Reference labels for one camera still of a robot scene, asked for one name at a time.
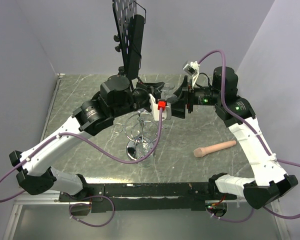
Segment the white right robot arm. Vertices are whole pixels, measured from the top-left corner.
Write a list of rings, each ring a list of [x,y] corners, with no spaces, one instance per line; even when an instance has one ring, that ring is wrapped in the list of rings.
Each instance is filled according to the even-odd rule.
[[[231,67],[215,68],[212,83],[207,86],[197,86],[200,72],[194,67],[187,66],[185,71],[186,76],[174,92],[172,116],[183,119],[194,106],[214,106],[217,116],[240,144],[254,175],[245,178],[215,174],[208,180],[209,196],[216,200],[224,194],[243,197],[257,210],[297,186],[296,176],[289,175],[270,150],[251,104],[238,95],[235,71]]]

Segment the clear wine glass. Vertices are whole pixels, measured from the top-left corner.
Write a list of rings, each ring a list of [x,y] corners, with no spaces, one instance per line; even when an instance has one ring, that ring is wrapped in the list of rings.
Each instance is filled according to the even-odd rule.
[[[153,144],[152,143],[139,143],[136,146],[136,158],[137,160],[145,157],[151,150],[152,150]],[[145,160],[139,162],[138,164],[146,169],[149,168],[152,164],[153,164],[153,160],[154,160],[154,156],[153,154],[151,154],[148,158],[146,158]]]
[[[161,89],[161,99],[167,100],[174,94],[175,91],[175,84],[166,82]]]

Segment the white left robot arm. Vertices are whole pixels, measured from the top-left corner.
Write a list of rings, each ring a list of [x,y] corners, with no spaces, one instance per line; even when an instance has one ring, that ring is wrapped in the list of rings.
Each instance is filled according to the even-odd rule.
[[[156,121],[171,117],[171,104],[160,99],[164,82],[138,81],[135,88],[124,75],[112,75],[100,90],[79,106],[54,133],[31,149],[9,155],[17,169],[18,185],[30,195],[47,190],[66,192],[77,201],[89,195],[87,182],[81,174],[66,173],[52,165],[61,156],[114,124],[117,117],[146,109]]]

